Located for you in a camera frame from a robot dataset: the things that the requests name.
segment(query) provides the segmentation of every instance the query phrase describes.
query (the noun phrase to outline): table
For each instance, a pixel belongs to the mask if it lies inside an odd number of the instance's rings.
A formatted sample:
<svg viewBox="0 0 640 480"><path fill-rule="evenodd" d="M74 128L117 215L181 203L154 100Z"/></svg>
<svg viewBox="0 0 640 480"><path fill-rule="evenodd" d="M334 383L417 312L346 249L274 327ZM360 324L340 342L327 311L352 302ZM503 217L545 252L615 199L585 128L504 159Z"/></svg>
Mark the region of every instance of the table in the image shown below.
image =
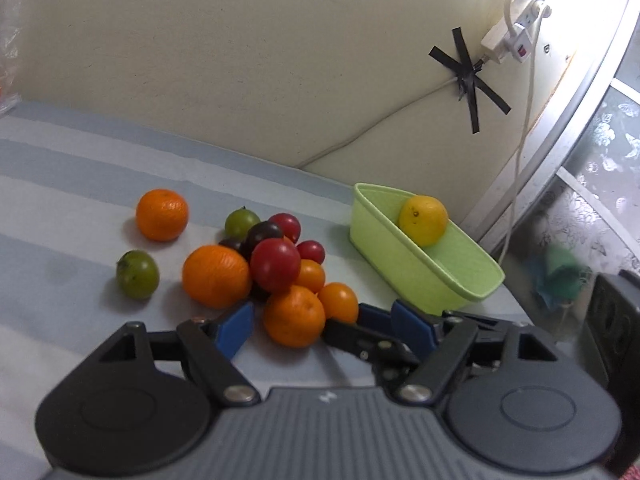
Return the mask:
<svg viewBox="0 0 640 480"><path fill-rule="evenodd" d="M146 240L133 221L140 196L158 187L190 204L187 230L169 244ZM40 400L126 320L153 331L210 315L182 290L182 263L218 240L239 207L261 218L294 213L302 239L324 245L328 281L390 307L396 294L348 240L351 200L343 184L124 121L36 103L1 118L0 478L49 470L33 431ZM116 261L131 248L150 252L161 271L146 303L124 298L114 281ZM468 310L527 319L503 286ZM235 363L263 395L274 384L372 384L369 365L356 358L321 344L280 348L259 326Z"/></svg>

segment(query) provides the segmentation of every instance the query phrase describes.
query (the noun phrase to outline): beige wall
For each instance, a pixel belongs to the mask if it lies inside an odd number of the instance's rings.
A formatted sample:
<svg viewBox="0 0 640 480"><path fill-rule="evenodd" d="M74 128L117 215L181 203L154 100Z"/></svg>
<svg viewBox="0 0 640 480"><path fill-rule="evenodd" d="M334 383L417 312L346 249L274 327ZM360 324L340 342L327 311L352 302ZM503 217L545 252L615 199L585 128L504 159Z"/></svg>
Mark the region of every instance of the beige wall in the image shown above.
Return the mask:
<svg viewBox="0 0 640 480"><path fill-rule="evenodd" d="M562 0L545 20L537 112L574 52ZM595 0L572 1L584 8ZM502 0L23 0L23 97L111 114L295 166L450 77L462 27L472 57ZM542 45L551 52L542 54ZM449 86L309 171L434 194L460 220L513 154L527 66L481 76L511 105L479 94L482 131Z"/></svg>

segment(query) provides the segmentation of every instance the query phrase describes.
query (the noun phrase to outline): yellow lemon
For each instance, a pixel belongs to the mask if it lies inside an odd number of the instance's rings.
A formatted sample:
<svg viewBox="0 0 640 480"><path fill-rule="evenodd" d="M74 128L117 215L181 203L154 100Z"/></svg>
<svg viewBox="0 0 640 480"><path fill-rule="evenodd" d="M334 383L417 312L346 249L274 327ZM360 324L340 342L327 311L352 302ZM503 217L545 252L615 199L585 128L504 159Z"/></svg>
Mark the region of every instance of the yellow lemon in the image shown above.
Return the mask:
<svg viewBox="0 0 640 480"><path fill-rule="evenodd" d="M449 223L442 202L433 196L412 196L400 210L398 227L420 247L436 243Z"/></svg>

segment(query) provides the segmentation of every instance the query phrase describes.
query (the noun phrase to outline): green container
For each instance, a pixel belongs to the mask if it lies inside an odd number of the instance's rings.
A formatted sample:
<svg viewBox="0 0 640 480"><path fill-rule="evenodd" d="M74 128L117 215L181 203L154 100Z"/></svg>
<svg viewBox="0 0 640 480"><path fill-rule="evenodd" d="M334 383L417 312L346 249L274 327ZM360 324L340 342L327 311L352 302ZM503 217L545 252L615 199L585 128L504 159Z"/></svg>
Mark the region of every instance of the green container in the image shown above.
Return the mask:
<svg viewBox="0 0 640 480"><path fill-rule="evenodd" d="M351 241L405 300L440 315L487 298L504 273L484 250L451 220L444 236L420 248L397 226L400 209L413 193L356 184Z"/></svg>

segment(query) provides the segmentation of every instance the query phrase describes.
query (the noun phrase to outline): metal screw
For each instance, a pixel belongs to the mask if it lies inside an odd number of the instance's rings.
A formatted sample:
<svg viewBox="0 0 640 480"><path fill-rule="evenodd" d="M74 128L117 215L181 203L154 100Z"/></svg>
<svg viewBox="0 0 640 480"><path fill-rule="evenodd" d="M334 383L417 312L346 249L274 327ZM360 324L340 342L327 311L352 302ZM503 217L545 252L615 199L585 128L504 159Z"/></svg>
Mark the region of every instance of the metal screw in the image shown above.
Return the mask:
<svg viewBox="0 0 640 480"><path fill-rule="evenodd" d="M400 373L395 368L385 368L382 371L382 378L385 381L393 381L394 379L397 379L399 375Z"/></svg>
<svg viewBox="0 0 640 480"><path fill-rule="evenodd" d="M398 395L407 402L426 402L431 399L433 392L420 384L406 384L398 391Z"/></svg>
<svg viewBox="0 0 640 480"><path fill-rule="evenodd" d="M231 402L250 402L255 399L255 390L246 384L234 384L225 388L224 396Z"/></svg>

